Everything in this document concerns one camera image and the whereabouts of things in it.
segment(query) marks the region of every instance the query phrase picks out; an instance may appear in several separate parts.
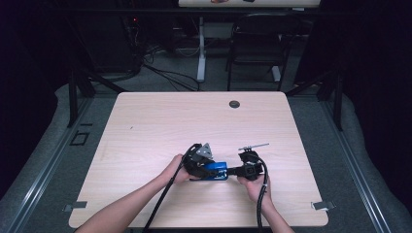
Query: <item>white tabletop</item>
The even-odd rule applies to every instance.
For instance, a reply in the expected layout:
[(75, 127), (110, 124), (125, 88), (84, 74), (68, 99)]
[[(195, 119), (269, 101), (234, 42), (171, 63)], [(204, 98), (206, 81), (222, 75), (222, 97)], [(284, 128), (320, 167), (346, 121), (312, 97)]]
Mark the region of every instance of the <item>white tabletop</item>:
[(180, 7), (251, 7), (251, 8), (317, 8), (321, 0), (228, 0), (212, 3), (210, 0), (179, 0)]
[[(232, 100), (240, 107), (229, 107)], [(267, 164), (278, 211), (292, 226), (327, 224), (326, 213), (311, 208), (322, 199), (285, 94), (231, 91), (120, 94), (78, 198), (86, 207), (73, 210), (70, 225), (144, 185), (195, 143), (209, 143), (214, 160), (228, 167), (242, 165), (239, 148), (268, 143), (255, 151)], [(146, 224), (159, 196), (131, 227)], [(152, 227), (257, 227), (256, 206), (233, 176), (174, 184)]]

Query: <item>person's left hand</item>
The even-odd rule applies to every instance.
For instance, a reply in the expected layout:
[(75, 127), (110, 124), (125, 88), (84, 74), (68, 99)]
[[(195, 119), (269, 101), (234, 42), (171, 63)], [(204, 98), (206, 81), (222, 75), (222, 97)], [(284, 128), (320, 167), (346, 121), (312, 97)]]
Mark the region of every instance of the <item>person's left hand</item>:
[[(179, 164), (182, 161), (182, 155), (175, 155), (172, 161), (167, 165), (167, 167), (161, 172), (161, 176), (168, 178), (169, 180), (175, 175), (176, 169), (178, 169)], [(179, 170), (178, 175), (175, 178), (174, 183), (182, 183), (188, 179), (198, 179), (195, 176), (190, 175), (184, 167)]]

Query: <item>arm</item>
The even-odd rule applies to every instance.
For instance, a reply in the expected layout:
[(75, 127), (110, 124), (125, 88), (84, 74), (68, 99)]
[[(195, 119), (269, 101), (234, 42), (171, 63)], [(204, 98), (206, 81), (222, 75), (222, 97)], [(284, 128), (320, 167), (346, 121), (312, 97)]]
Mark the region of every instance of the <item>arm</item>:
[[(238, 177), (237, 180), (246, 187), (249, 198), (253, 202), (257, 203), (258, 195), (260, 193), (261, 186), (263, 185), (263, 175), (260, 175), (255, 181), (249, 181), (242, 177)], [(273, 232), (293, 232), (273, 205), (270, 190), (270, 179), (268, 181), (266, 193), (264, 193), (263, 200), (261, 202), (261, 213), (266, 218), (267, 222), (269, 222), (270, 228)]]
[[(142, 211), (148, 202), (169, 183), (182, 160), (176, 155), (167, 167), (153, 180), (139, 189), (97, 212), (85, 222), (78, 232), (122, 232), (130, 222)], [(174, 183), (181, 183), (191, 176), (182, 168)]]

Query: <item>chair backrest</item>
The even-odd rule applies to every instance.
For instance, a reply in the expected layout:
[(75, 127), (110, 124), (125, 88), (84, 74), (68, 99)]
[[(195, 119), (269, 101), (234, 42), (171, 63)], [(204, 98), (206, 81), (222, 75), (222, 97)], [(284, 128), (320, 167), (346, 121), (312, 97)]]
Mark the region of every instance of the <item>chair backrest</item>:
[(294, 36), (299, 26), (299, 18), (293, 15), (248, 14), (239, 17), (233, 24), (232, 36), (235, 34)]

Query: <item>forearm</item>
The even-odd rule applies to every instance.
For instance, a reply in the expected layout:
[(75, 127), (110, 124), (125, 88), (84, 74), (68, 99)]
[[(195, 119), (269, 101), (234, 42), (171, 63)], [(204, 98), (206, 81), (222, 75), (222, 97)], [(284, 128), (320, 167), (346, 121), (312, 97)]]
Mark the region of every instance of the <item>forearm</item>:
[(271, 200), (262, 204), (261, 213), (269, 223), (272, 232), (293, 232), (282, 216), (278, 213)]
[(122, 232), (168, 180), (158, 176), (146, 185), (108, 205), (92, 216), (77, 232)]

